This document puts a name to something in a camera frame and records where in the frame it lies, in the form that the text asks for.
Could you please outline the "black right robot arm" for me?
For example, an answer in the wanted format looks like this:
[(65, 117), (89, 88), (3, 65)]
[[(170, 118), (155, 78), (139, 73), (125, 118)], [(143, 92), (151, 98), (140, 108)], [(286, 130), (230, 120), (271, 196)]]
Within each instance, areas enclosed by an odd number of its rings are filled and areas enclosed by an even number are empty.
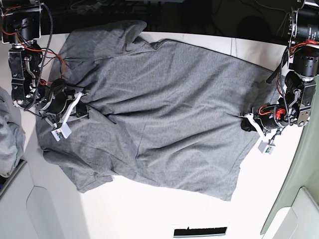
[(2, 0), (0, 33), (4, 44), (10, 44), (8, 64), (11, 71), (13, 103), (49, 123), (77, 120), (88, 115), (80, 101), (86, 91), (66, 84), (64, 59), (50, 46), (40, 47), (42, 12), (49, 17), (49, 39), (54, 21), (48, 6), (39, 0)]

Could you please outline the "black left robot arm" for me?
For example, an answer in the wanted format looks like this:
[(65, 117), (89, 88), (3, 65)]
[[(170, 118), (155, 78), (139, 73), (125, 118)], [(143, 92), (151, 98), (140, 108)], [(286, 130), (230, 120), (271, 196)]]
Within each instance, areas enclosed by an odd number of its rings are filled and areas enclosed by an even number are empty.
[(289, 125), (305, 126), (310, 120), (312, 100), (319, 75), (319, 2), (300, 0), (289, 14), (288, 46), (274, 73), (266, 80), (276, 81), (280, 98), (276, 104), (252, 108), (243, 117), (244, 131), (261, 131)]

